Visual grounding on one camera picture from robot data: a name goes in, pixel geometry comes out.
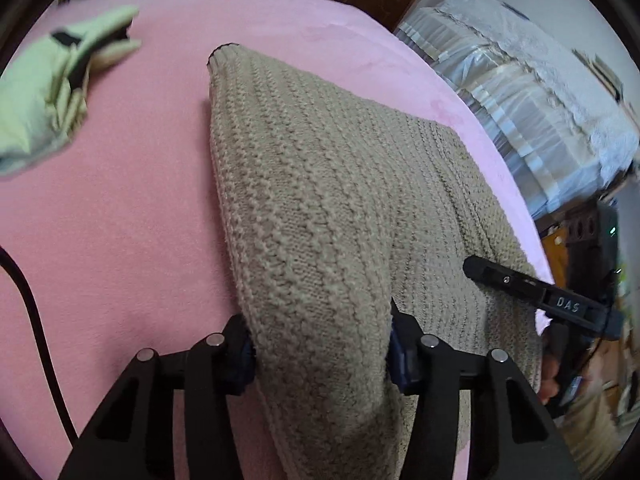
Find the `person's right hand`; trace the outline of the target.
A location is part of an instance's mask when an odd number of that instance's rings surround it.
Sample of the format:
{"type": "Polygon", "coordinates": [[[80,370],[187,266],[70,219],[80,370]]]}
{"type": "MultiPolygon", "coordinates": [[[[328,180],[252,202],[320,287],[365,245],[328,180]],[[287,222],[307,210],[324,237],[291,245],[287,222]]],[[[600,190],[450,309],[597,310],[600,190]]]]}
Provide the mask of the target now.
{"type": "Polygon", "coordinates": [[[546,405],[559,393],[556,376],[560,370],[563,341],[560,336],[555,335],[555,328],[549,325],[542,333],[542,343],[544,344],[544,353],[542,354],[538,399],[546,405]]]}

